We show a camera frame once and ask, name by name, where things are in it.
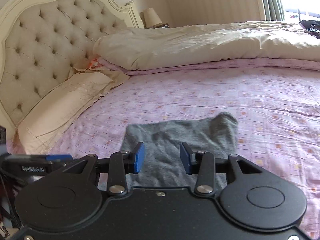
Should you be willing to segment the left grey-green curtain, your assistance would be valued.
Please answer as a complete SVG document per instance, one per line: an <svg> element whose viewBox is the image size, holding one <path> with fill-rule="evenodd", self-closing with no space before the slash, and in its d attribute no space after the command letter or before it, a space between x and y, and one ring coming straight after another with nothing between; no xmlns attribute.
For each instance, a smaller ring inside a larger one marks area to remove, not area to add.
<svg viewBox="0 0 320 240"><path fill-rule="evenodd" d="M263 0L267 21L284 21L284 9L281 0Z"/></svg>

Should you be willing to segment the cream pillow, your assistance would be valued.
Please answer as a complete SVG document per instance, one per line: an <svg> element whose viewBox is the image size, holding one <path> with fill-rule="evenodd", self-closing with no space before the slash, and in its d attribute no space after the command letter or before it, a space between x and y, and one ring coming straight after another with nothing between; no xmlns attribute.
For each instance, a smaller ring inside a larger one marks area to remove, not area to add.
<svg viewBox="0 0 320 240"><path fill-rule="evenodd" d="M110 91L110 85L112 79L102 73L82 73L49 92L17 127L25 153L51 150L81 113Z"/></svg>

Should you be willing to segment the pink patterned bed sheet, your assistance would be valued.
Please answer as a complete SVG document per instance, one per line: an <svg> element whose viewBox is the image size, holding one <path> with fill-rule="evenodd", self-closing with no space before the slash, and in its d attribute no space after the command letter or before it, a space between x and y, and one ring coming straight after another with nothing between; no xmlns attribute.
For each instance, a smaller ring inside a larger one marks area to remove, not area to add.
<svg viewBox="0 0 320 240"><path fill-rule="evenodd" d="M127 126L214 118L238 121L236 153L302 189L301 227L319 237L319 64L235 60L131 72L65 131L52 154L106 158Z"/></svg>

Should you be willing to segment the grey argyle knit sweater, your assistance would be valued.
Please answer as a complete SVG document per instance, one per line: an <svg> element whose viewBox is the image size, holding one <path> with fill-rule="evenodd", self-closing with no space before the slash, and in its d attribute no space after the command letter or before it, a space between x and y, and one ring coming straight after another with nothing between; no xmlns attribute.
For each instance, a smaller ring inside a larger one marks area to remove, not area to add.
<svg viewBox="0 0 320 240"><path fill-rule="evenodd" d="M191 187L196 175L185 172L180 144L226 159L237 150L238 121L227 112L200 120L170 120L127 126L121 149L130 151L138 142L145 145L145 158L139 174L126 175L128 187Z"/></svg>

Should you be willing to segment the cream tufted headboard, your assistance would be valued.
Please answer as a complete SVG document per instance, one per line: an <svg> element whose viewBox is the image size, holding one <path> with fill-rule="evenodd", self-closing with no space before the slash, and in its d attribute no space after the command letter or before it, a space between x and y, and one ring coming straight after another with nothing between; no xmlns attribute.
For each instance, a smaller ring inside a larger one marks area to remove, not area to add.
<svg viewBox="0 0 320 240"><path fill-rule="evenodd" d="M17 124L76 68L84 68L102 36L142 28L133 2L10 0L1 9L1 126Z"/></svg>

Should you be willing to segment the cream bedside lamp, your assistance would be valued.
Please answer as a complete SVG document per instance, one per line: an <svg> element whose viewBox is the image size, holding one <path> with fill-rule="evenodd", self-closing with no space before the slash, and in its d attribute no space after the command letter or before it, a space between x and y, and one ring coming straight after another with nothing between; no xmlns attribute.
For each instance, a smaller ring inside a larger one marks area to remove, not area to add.
<svg viewBox="0 0 320 240"><path fill-rule="evenodd" d="M162 23L157 12L153 8L148 8L143 11L144 21L146 28L154 28Z"/></svg>

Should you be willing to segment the cream folded duvet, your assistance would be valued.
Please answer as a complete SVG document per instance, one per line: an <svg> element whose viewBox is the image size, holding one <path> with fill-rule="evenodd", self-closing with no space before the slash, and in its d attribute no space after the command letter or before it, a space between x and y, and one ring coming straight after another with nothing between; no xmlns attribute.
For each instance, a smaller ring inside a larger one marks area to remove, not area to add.
<svg viewBox="0 0 320 240"><path fill-rule="evenodd" d="M319 61L319 40L300 25L274 21L127 28L97 40L93 53L126 70L234 59Z"/></svg>

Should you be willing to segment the dark clothes pile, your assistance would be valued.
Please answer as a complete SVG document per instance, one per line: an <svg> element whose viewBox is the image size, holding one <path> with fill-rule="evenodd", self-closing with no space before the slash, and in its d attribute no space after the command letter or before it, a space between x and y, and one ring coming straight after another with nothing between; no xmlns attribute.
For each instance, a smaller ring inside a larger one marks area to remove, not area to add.
<svg viewBox="0 0 320 240"><path fill-rule="evenodd" d="M301 20L299 23L308 34L320 39L320 21Z"/></svg>

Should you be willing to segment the orange item by pillow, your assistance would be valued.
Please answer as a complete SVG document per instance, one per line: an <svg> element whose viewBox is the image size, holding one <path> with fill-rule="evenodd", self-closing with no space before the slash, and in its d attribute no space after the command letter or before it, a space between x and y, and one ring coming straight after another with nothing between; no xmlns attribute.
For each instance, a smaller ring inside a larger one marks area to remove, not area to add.
<svg viewBox="0 0 320 240"><path fill-rule="evenodd" d="M104 65L99 62L99 58L96 58L96 59L92 59L91 60L91 62L89 63L88 69L93 70L93 69L100 68L100 67L103 67L103 66Z"/></svg>

